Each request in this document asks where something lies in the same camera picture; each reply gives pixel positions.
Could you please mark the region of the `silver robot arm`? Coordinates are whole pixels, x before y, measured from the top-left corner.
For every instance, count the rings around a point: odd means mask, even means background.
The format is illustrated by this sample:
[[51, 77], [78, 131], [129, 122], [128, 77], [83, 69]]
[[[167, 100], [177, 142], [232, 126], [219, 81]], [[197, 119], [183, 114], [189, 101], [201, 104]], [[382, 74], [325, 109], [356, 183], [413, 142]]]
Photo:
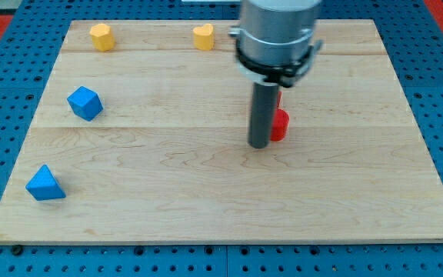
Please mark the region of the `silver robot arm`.
[[244, 77], [259, 85], [291, 88], [315, 60], [313, 41], [321, 0], [243, 0], [239, 22], [229, 30]]

